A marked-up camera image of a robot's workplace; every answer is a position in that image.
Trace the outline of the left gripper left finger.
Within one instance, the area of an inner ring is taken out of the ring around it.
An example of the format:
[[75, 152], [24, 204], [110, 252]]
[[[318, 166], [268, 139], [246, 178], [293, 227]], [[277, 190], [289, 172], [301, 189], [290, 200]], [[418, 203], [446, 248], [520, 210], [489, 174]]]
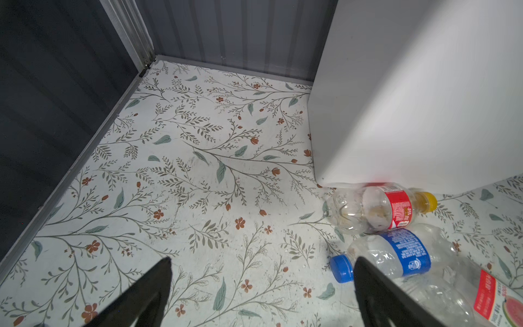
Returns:
[[171, 281], [171, 259], [163, 258], [87, 326], [160, 326]]

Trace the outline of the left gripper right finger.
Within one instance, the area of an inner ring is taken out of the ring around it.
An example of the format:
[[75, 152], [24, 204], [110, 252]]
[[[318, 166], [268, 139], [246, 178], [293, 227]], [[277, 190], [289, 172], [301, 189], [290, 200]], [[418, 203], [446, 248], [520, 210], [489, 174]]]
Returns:
[[363, 257], [355, 263], [354, 286], [365, 326], [442, 326]]

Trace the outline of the clear bottle watermelon label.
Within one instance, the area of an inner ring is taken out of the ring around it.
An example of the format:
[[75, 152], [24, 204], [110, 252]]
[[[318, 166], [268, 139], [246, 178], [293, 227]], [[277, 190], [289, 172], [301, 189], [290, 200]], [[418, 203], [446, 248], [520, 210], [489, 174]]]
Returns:
[[468, 258], [397, 285], [445, 326], [522, 325], [522, 297]]

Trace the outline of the clear bottle red label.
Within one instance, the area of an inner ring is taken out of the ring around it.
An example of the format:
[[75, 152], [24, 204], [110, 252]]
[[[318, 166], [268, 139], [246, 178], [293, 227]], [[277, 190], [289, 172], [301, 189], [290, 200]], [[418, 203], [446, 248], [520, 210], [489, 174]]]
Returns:
[[377, 234], [405, 228], [437, 207], [429, 192], [397, 183], [367, 183], [335, 189], [326, 199], [326, 216], [343, 234]]

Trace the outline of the white plastic trash bin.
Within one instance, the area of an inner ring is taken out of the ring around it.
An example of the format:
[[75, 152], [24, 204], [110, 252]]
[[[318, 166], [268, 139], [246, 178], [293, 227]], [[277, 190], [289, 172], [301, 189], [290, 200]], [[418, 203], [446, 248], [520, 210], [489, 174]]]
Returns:
[[339, 1], [308, 110], [324, 187], [521, 174], [522, 2]]

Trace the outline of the clear bottle blue cap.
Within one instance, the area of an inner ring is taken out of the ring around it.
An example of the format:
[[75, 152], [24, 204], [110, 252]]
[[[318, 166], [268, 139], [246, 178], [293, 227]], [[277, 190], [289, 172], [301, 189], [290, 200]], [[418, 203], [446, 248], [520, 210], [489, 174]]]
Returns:
[[390, 279], [425, 274], [452, 263], [457, 252], [441, 228], [418, 223], [356, 239], [347, 251], [330, 259], [339, 283], [354, 281], [358, 258], [365, 258]]

